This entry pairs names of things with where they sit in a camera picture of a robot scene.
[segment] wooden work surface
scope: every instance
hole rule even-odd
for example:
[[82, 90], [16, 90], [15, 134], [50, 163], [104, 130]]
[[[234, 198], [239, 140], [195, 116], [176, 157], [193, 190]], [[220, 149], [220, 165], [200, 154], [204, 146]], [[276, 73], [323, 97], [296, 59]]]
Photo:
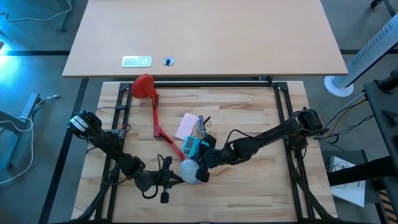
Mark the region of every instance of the wooden work surface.
[[[308, 106], [303, 83], [288, 84], [293, 109], [300, 110], [303, 106]], [[114, 106], [118, 89], [118, 82], [104, 83], [98, 107]], [[211, 134], [218, 140], [217, 148], [222, 148], [232, 129], [255, 135], [279, 125], [273, 88], [158, 88], [157, 91], [160, 94], [160, 125], [170, 137], [175, 134], [186, 112], [211, 116]], [[133, 104], [140, 104], [140, 100], [133, 100]], [[102, 120], [103, 128], [110, 129], [114, 110], [99, 109], [96, 114]], [[140, 157], [146, 163], [146, 170], [158, 170], [157, 154], [173, 156], [171, 168], [178, 175], [180, 159], [164, 140], [153, 137], [150, 102], [131, 107], [129, 124], [131, 131], [127, 134], [124, 152]], [[239, 137], [239, 134], [233, 134], [231, 139]], [[308, 142], [304, 161], [310, 189], [325, 209], [336, 216], [318, 141], [308, 139]], [[182, 141], [176, 143], [182, 147]], [[81, 214], [98, 193], [104, 160], [105, 154], [100, 149], [94, 149], [86, 155], [76, 196], [74, 218]], [[142, 198], [133, 180], [124, 182], [118, 187], [113, 221], [297, 221], [282, 140], [263, 147], [250, 161], [237, 166], [220, 166], [210, 170], [210, 173], [207, 184], [174, 186], [169, 190], [168, 204], [160, 203], [160, 194], [152, 200], [146, 200]], [[303, 198], [301, 202], [306, 211]]]
[[[124, 56], [151, 56], [123, 68]], [[173, 57], [171, 67], [165, 57]], [[90, 0], [64, 77], [346, 75], [320, 0]]]

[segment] red lamp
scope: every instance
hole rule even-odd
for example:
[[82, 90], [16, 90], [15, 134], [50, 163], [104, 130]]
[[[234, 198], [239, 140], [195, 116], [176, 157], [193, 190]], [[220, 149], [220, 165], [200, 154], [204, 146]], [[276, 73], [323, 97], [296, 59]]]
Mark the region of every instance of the red lamp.
[[140, 75], [132, 84], [131, 94], [138, 99], [147, 98], [148, 96], [155, 96], [155, 80], [149, 74]]
[[159, 126], [159, 117], [158, 117], [158, 107], [159, 107], [159, 94], [156, 93], [155, 90], [155, 81], [154, 77], [149, 74], [140, 75], [134, 84], [132, 84], [131, 94], [135, 98], [152, 98], [152, 115], [154, 119], [154, 137], [155, 138], [163, 138], [165, 139], [169, 146], [173, 149], [173, 151], [181, 158], [181, 160], [185, 159], [184, 154], [178, 148], [178, 146], [174, 143], [173, 139], [171, 139], [166, 132]]

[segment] white ball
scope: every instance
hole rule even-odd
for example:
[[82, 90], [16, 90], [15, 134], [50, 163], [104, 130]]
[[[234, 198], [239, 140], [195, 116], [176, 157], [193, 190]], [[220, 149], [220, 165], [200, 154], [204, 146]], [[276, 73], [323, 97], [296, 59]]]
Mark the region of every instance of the white ball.
[[199, 165], [195, 161], [185, 159], [180, 166], [180, 177], [187, 184], [200, 184], [201, 182], [195, 177], [198, 169]]

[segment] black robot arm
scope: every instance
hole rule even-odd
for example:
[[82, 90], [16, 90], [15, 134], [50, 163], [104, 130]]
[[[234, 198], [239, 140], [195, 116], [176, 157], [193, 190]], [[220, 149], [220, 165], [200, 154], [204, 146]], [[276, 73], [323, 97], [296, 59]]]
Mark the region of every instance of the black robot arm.
[[202, 182], [208, 182], [209, 168], [230, 164], [236, 165], [250, 160], [257, 151], [282, 138], [288, 138], [289, 147], [292, 149], [302, 149], [307, 145], [306, 137], [323, 134], [327, 130], [323, 128], [321, 119], [314, 110], [301, 110], [295, 112], [291, 118], [282, 124], [265, 131], [257, 136], [248, 136], [245, 138], [228, 141], [231, 133], [238, 130], [232, 130], [225, 142], [224, 147], [219, 150], [201, 144], [197, 162], [199, 169], [196, 178]]
[[[154, 198], [157, 194], [158, 186], [163, 186], [164, 192], [162, 193], [160, 201], [162, 203], [167, 203], [169, 201], [167, 189], [175, 184], [183, 182], [179, 176], [175, 175], [170, 170], [170, 165], [172, 163], [171, 157], [163, 158], [161, 155], [158, 155], [159, 163], [162, 159], [163, 166], [159, 167], [158, 171], [144, 170], [146, 166], [138, 157], [123, 152], [125, 133], [120, 136], [117, 132], [102, 130], [101, 120], [91, 112], [82, 111], [74, 116], [68, 122], [68, 129], [71, 130], [76, 137], [87, 140], [95, 147], [100, 148], [107, 156], [114, 159], [126, 178], [135, 180], [135, 184], [142, 192], [144, 198]], [[117, 180], [113, 180], [111, 176], [109, 176], [108, 179], [109, 180], [103, 181], [109, 182], [109, 184], [117, 182]], [[155, 194], [146, 196], [144, 192], [149, 190], [153, 185], [156, 186]]]

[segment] paper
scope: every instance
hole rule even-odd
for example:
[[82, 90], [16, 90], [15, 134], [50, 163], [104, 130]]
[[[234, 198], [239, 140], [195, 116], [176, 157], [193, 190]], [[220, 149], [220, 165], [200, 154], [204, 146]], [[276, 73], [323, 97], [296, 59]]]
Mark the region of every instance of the paper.
[[[330, 172], [355, 166], [354, 164], [332, 156], [330, 158]], [[331, 187], [331, 194], [335, 197], [351, 202], [360, 207], [365, 204], [365, 181], [357, 181]]]
[[190, 113], [185, 113], [181, 120], [180, 126], [175, 133], [175, 137], [185, 141], [185, 139], [192, 134], [193, 127], [195, 127], [197, 119], [197, 116]]

